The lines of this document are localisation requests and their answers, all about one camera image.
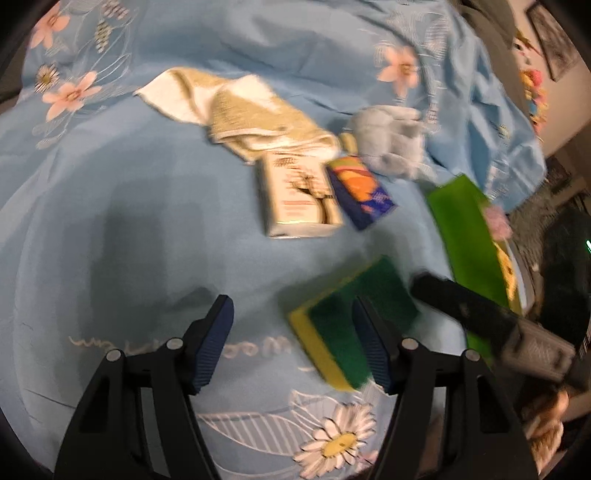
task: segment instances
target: sponge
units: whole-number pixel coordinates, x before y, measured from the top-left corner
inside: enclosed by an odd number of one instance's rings
[[[392,261],[381,257],[320,298],[291,312],[289,321],[324,380],[336,390],[355,391],[370,370],[352,321],[357,296],[366,297],[384,319],[407,332],[418,310]]]

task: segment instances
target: bed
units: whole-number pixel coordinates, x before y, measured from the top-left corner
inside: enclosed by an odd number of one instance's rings
[[[180,65],[256,73],[335,133],[364,106],[413,106],[428,118],[424,161],[437,183],[465,173],[509,211],[542,182],[544,162],[480,39],[450,4],[428,0],[62,0],[55,12],[43,35],[33,31],[18,103],[0,116],[0,406],[22,444],[53,468],[105,352],[157,348],[225,293],[235,325],[194,400],[222,478],[366,468],[394,399],[371,381],[353,394],[328,387],[286,315],[380,255],[405,282],[420,270],[450,277],[429,187],[384,180],[399,207],[364,233],[269,239],[254,169],[132,93]],[[420,63],[405,100],[377,79],[384,48],[398,46]],[[59,75],[51,88],[97,72],[100,91],[48,120],[35,91],[44,64]],[[437,351],[465,347],[455,322],[423,307],[408,333]],[[352,403],[366,445],[338,466],[303,468],[302,447]]]

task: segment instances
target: screw head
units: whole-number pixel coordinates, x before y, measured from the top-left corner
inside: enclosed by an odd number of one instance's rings
[[[168,350],[178,350],[183,346],[183,339],[181,338],[171,338],[168,342],[166,342],[166,348]]]
[[[476,350],[466,350],[466,358],[470,362],[477,362],[480,360],[480,354]]]
[[[114,349],[114,350],[110,350],[107,353],[107,361],[109,362],[116,362],[117,360],[119,360],[119,358],[121,358],[121,351]]]
[[[405,338],[402,341],[402,348],[406,350],[416,350],[418,348],[418,342],[414,338]]]

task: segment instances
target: stuffed toy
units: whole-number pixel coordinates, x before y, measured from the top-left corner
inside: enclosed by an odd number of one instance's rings
[[[374,105],[349,121],[357,154],[374,173],[410,180],[433,181],[435,173],[423,163],[424,124],[414,108]]]

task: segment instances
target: towel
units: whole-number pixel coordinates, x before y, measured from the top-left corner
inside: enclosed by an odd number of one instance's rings
[[[167,117],[209,127],[211,139],[246,163],[263,153],[330,161],[338,139],[273,92],[257,75],[224,79],[189,67],[175,67],[135,92]]]

